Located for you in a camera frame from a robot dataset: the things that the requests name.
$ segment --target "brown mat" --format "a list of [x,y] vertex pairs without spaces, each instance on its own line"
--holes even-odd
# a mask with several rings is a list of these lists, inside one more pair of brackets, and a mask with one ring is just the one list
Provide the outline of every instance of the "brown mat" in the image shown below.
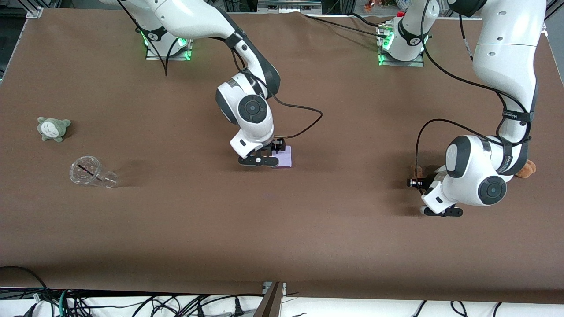
[[[238,166],[237,127],[214,101],[236,73],[223,43],[197,40],[192,61],[172,61],[164,77],[123,12],[46,10],[28,22],[0,87],[0,264],[59,288],[259,292],[283,280],[304,296],[564,302],[564,89],[544,36],[530,144],[538,172],[511,181],[495,206],[442,219],[422,217],[404,187],[417,132],[444,117],[494,133],[495,94],[430,64],[379,67],[373,38],[300,14],[233,18],[279,70],[279,97],[325,112],[289,141],[295,167]],[[466,28],[474,44],[481,22]],[[477,80],[458,21],[433,33],[435,59]],[[269,102],[278,134],[316,116]],[[42,142],[39,116],[72,120],[66,140]],[[421,163],[442,164],[460,134],[429,127]],[[68,169],[83,155],[122,187],[73,184]],[[32,281],[3,273],[0,284]]]

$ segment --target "plastic cup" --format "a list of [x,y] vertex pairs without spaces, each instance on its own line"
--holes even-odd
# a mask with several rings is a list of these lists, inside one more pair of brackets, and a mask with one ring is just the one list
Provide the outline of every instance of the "plastic cup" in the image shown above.
[[94,156],[83,156],[70,167],[70,179],[75,184],[111,188],[117,184],[116,173],[105,170]]

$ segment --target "purple paper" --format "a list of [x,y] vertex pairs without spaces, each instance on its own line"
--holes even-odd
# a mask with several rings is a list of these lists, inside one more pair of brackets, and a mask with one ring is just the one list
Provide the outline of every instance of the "purple paper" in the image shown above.
[[275,169],[291,168],[292,167],[292,147],[286,146],[286,151],[272,152],[272,157],[278,158],[278,165],[274,166]]

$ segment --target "stuffed animal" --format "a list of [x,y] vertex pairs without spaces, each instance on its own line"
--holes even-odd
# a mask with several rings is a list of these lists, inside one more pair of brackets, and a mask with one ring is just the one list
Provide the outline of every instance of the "stuffed animal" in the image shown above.
[[39,125],[37,131],[41,134],[41,139],[47,141],[53,139],[57,142],[63,141],[63,135],[67,132],[67,127],[71,125],[70,120],[46,119],[43,117],[37,118]]
[[535,163],[533,163],[533,161],[531,161],[531,160],[527,160],[527,163],[525,163],[525,166],[523,166],[523,168],[519,172],[517,172],[517,174],[515,174],[515,176],[517,176],[519,178],[528,178],[534,172],[536,172]]

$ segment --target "green led light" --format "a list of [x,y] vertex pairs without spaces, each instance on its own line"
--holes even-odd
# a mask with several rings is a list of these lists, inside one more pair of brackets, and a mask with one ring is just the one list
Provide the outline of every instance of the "green led light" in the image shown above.
[[143,37],[143,42],[145,43],[145,46],[149,47],[149,42],[147,42],[147,38],[145,37],[145,34],[141,33],[141,36]]
[[389,50],[390,49],[390,45],[392,43],[392,41],[394,40],[394,32],[390,32],[390,34],[388,36],[386,36],[386,39],[384,40],[384,49],[385,50]]

